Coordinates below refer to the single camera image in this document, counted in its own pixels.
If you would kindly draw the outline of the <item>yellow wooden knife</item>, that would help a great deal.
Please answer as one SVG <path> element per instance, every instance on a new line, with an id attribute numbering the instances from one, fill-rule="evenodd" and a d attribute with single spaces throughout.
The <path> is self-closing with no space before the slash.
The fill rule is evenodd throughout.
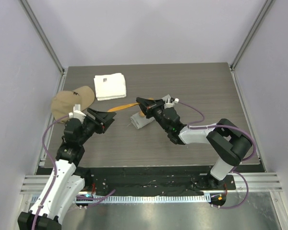
<path id="1" fill-rule="evenodd" d="M 125 104 L 125 105 L 120 105 L 120 106 L 109 109 L 108 112 L 116 112 L 116 111 L 131 108 L 131 107 L 137 106 L 137 105 L 138 105 L 138 103 L 130 103 L 130 104 Z"/>

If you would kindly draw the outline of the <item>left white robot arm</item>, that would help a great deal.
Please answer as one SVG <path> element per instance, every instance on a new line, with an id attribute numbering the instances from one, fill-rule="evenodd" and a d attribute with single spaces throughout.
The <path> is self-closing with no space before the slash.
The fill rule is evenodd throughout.
<path id="1" fill-rule="evenodd" d="M 63 219 L 78 193 L 93 184 L 90 170 L 79 167 L 84 143 L 94 134 L 103 134 L 114 122 L 115 112 L 91 108 L 84 114 L 77 104 L 64 124 L 62 143 L 51 175 L 39 198 L 28 212 L 21 212 L 17 223 L 21 230 L 60 230 Z"/>

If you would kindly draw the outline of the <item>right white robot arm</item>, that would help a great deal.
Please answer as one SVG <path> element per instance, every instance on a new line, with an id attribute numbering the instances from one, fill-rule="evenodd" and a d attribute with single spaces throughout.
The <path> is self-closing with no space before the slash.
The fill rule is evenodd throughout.
<path id="1" fill-rule="evenodd" d="M 206 176 L 194 182 L 201 190 L 219 189 L 225 177 L 245 161 L 250 149 L 256 151 L 253 138 L 236 127 L 228 119 L 207 126 L 197 126 L 195 122 L 184 124 L 180 121 L 174 106 L 178 98 L 145 99 L 138 97 L 136 102 L 146 118 L 154 118 L 166 132 L 169 140 L 177 145 L 193 143 L 210 144 L 219 158 Z"/>

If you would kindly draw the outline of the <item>green handled wooden spoon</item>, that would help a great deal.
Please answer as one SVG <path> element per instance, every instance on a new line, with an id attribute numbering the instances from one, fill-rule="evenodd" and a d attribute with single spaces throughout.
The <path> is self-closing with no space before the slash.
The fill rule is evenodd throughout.
<path id="1" fill-rule="evenodd" d="M 145 99 L 138 97 L 136 101 L 141 109 L 140 116 L 142 117 L 146 116 L 147 107 L 155 103 L 153 98 Z"/>

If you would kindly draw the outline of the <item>grey cloth napkin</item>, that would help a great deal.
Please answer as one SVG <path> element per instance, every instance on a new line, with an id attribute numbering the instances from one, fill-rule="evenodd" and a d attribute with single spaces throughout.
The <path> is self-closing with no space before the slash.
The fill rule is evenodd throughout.
<path id="1" fill-rule="evenodd" d="M 172 98 L 169 94 L 162 98 L 165 101 L 167 98 Z M 134 125 L 136 129 L 143 128 L 144 126 L 150 124 L 151 122 L 155 121 L 154 117 L 147 119 L 146 117 L 140 116 L 140 113 L 137 112 L 130 117 L 131 123 Z"/>

